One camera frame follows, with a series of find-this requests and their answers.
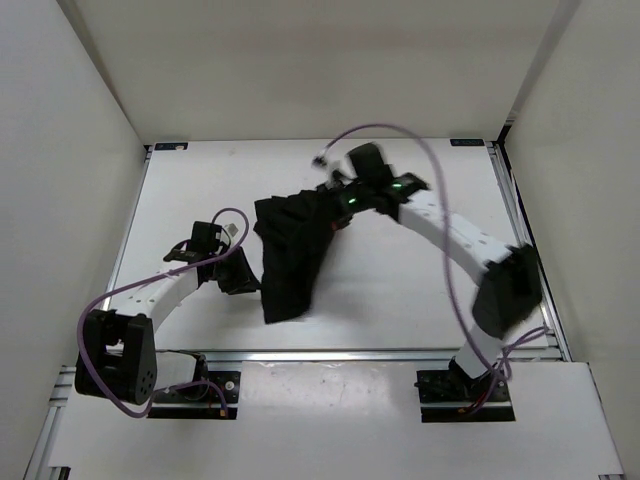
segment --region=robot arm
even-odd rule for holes
[[[394,176],[372,143],[351,150],[347,156],[355,179],[340,172],[335,163],[314,159],[314,164],[328,170],[326,186],[337,194],[336,215],[341,221],[375,209],[443,249],[443,209],[423,180],[411,173]],[[345,185],[345,179],[351,182]],[[449,256],[478,286],[472,307],[475,325],[470,335],[483,357],[493,362],[507,334],[542,301],[537,255],[530,245],[507,245],[461,215],[452,213],[449,218]],[[457,352],[449,368],[465,386],[474,385],[487,373],[469,342]]]
[[[524,321],[542,300],[534,249],[512,247],[490,237],[458,214],[450,215],[449,254],[478,285],[472,309],[475,325],[471,337],[489,361],[502,351],[509,331]],[[433,191],[420,190],[399,206],[398,223],[442,249],[442,208]],[[466,383],[487,369],[469,342],[458,351],[452,368],[459,367]]]
[[[87,352],[102,380],[120,400],[141,405],[154,390],[206,378],[204,357],[188,352],[156,352],[154,333],[204,282],[217,281],[220,289],[230,295],[259,289],[260,284],[251,272],[242,248],[216,264],[176,275],[169,273],[185,262],[197,263],[225,253],[234,245],[237,232],[233,224],[222,228],[195,222],[186,249],[180,245],[174,247],[156,272],[166,273],[166,278],[133,291],[115,310],[93,310],[87,316],[83,330]],[[81,394],[104,396],[81,357],[78,357],[75,387]],[[187,388],[181,394],[193,396],[197,393],[194,389],[201,390]]]

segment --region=black cloth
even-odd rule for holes
[[[330,195],[303,190],[255,202],[254,231],[263,243],[266,323],[299,317],[311,307],[313,287],[335,233]]]

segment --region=white panel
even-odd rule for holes
[[[423,424],[413,364],[244,364],[235,421],[132,420],[69,399],[70,480],[597,480],[621,473],[584,364],[517,364],[517,420]]]
[[[640,478],[640,2],[585,1],[508,137],[574,357]]]
[[[331,158],[341,158],[362,142],[341,142]],[[249,215],[253,228],[255,200],[294,194],[324,182],[324,173],[310,164],[325,143],[192,142],[185,151],[154,152],[118,285],[154,273],[169,249],[189,237],[195,220],[209,221],[220,208],[234,206]],[[380,144],[398,174],[410,171],[433,180],[428,160],[412,141]],[[451,147],[448,140],[432,145],[444,164],[452,208],[496,238],[515,242],[487,150]],[[232,215],[223,221],[242,223]],[[245,251],[260,278],[262,242],[253,232]],[[471,318],[476,287],[460,268],[455,268],[454,277],[461,305]],[[518,332],[541,322],[537,313]],[[300,321],[265,326],[258,293],[229,297],[210,283],[183,302],[156,336],[160,348],[190,349],[457,348],[462,344],[444,286],[440,250],[375,212],[358,214],[335,237],[315,288],[314,308]],[[546,345],[546,339],[535,344]]]
[[[77,0],[143,141],[495,139],[558,0]]]
[[[0,471],[13,479],[109,278],[144,150],[55,2],[2,2],[0,46]]]

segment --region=white table surface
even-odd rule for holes
[[[364,142],[343,141],[330,158],[341,158]],[[396,173],[414,172],[437,188],[428,160],[413,142],[377,142]],[[247,213],[253,228],[255,200],[315,188],[324,175],[310,162],[325,143],[190,142],[184,151],[153,152],[117,285],[155,272],[169,249],[188,238],[195,220],[210,221],[220,208],[233,206]],[[486,148],[451,147],[448,139],[430,143],[443,164],[453,210],[515,243]],[[241,225],[237,216],[222,220]],[[260,278],[262,243],[253,231],[244,249]],[[454,276],[471,321],[476,287],[457,266]],[[542,315],[536,311],[514,336],[539,325]],[[319,275],[312,310],[303,318],[265,325],[258,293],[229,297],[208,283],[156,335],[158,348],[224,350],[440,349],[462,343],[443,282],[441,252],[374,212],[358,214],[338,233]],[[540,339],[531,345],[546,344]]]
[[[518,363],[515,422],[423,424],[411,363],[244,363],[238,419],[134,420],[73,392],[70,480],[597,480],[622,473],[589,367]]]

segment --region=cable connector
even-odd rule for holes
[[[311,165],[317,168],[324,169],[324,168],[327,168],[328,163],[327,163],[327,159],[324,158],[324,155],[318,154],[315,157],[313,157],[313,160],[311,161]]]

